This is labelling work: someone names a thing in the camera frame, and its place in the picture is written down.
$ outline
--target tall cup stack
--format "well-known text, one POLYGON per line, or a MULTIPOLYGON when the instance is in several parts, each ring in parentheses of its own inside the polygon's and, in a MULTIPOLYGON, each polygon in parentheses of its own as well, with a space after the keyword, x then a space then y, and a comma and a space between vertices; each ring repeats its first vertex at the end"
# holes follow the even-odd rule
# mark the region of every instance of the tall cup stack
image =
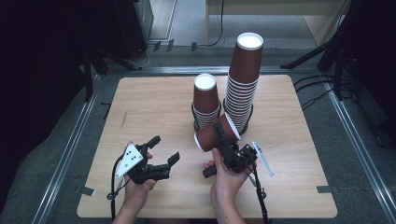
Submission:
POLYGON ((248 129, 253 113, 253 99, 260 77, 262 62, 260 35, 243 33, 237 38, 228 73, 224 110, 240 134, 248 129))

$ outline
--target aluminum rail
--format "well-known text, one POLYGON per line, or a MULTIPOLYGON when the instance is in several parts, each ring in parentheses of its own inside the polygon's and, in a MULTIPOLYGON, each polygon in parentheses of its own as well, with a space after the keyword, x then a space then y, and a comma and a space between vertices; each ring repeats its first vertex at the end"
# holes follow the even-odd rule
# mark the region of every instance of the aluminum rail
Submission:
MULTIPOLYGON (((326 83, 325 88, 327 91, 331 90, 332 87, 330 84, 326 83)), ((332 100, 332 104, 344 125, 346 133, 349 137, 350 142, 358 156, 361 167, 367 175, 367 178, 372 185, 372 188, 375 192, 379 203, 384 210, 385 215, 388 218, 389 223, 396 223, 396 205, 395 201, 390 193, 390 190, 381 174, 376 169, 376 166, 370 156, 369 151, 367 150, 364 143, 361 141, 361 137, 352 122, 349 114, 347 113, 347 109, 345 108, 344 102, 339 101, 333 92, 330 92, 330 99, 332 100)))
MULTIPOLYGON (((93 86, 96 89, 99 87, 102 79, 96 75, 93 81, 93 86)), ((85 123, 87 121, 88 116, 91 113, 93 104, 95 102, 97 91, 95 91, 87 103, 83 106, 81 113, 78 117, 78 121, 73 129, 73 132, 70 135, 70 138, 66 144, 64 149, 64 153, 61 159, 58 162, 58 166, 56 167, 55 172, 52 175, 52 179, 50 180, 47 188, 45 190, 44 196, 41 200, 40 205, 38 206, 37 211, 35 212, 35 217, 32 223, 46 223, 47 217, 50 213, 50 209, 55 201, 55 198, 58 194, 59 188, 62 185, 64 180, 64 176, 69 167, 70 161, 73 158, 73 154, 76 150, 78 140, 81 137, 81 133, 84 130, 85 123)))
MULTIPOLYGON (((203 72, 210 73, 212 75, 227 75, 230 67, 229 66, 178 66, 178 67, 152 67, 143 68, 142 70, 128 71, 125 68, 117 67, 111 70, 111 74, 123 74, 127 77, 174 77, 174 76, 194 76, 199 75, 203 72)), ((260 74, 294 74, 294 73, 306 73, 306 74, 318 74, 318 69, 315 66, 300 66, 294 69, 281 69, 279 66, 262 66, 260 68, 260 74)))

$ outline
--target wooden tabletop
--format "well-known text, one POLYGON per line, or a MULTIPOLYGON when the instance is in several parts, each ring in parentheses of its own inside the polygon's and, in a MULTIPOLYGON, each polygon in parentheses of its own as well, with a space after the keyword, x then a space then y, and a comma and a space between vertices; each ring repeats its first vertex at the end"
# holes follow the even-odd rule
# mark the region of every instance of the wooden tabletop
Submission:
MULTIPOLYGON (((227 77, 216 77, 219 98, 226 92, 227 77)), ((86 183, 93 196, 81 195, 80 217, 111 217, 111 171, 129 141, 141 145, 153 136, 162 139, 149 152, 149 164, 166 163, 180 153, 170 178, 149 193, 140 217, 215 217, 209 191, 214 177, 205 179, 203 163, 212 159, 194 143, 191 101, 194 77, 127 77, 120 81, 107 117, 86 183)), ((328 186, 290 77, 260 76, 254 112, 240 146, 258 141, 272 171, 270 177, 260 160, 259 179, 265 188, 269 217, 335 217, 337 209, 328 186)), ((119 210, 123 190, 116 200, 119 210)), ((262 217, 256 191, 248 180, 239 190, 237 206, 243 217, 262 217)))

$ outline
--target hand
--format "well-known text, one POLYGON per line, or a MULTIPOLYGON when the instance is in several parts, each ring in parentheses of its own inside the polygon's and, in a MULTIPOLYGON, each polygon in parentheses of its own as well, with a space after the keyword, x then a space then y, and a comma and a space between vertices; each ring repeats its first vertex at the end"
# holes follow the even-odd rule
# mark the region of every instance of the hand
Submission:
POLYGON ((153 189, 157 181, 148 179, 142 185, 137 185, 128 175, 124 176, 125 197, 122 207, 113 223, 134 223, 137 214, 145 206, 149 196, 149 190, 153 189))
POLYGON ((235 197, 238 190, 242 187, 250 174, 249 169, 246 173, 237 174, 229 170, 217 148, 212 149, 214 161, 204 164, 204 168, 216 165, 217 174, 215 182, 210 189, 210 198, 215 209, 218 223, 245 223, 238 212, 235 197))

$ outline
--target upside-down paper cup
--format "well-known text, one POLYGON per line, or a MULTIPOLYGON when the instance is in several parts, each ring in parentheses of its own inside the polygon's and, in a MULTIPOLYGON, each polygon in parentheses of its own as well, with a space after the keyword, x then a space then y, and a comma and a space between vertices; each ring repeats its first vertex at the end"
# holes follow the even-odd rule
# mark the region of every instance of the upside-down paper cup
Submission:
POLYGON ((243 33, 238 36, 229 70, 233 80, 248 84, 259 78, 262 43, 263 39, 258 34, 243 33))
POLYGON ((210 114, 219 107, 219 94, 216 78, 208 73, 197 76, 194 80, 194 109, 203 114, 210 114))
POLYGON ((214 127, 217 123, 221 123, 224 133, 230 143, 230 145, 241 140, 241 136, 233 125, 233 121, 224 113, 217 119, 213 120, 207 124, 203 129, 194 134, 194 140, 198 148, 203 152, 212 150, 214 147, 218 146, 217 135, 215 133, 214 127))

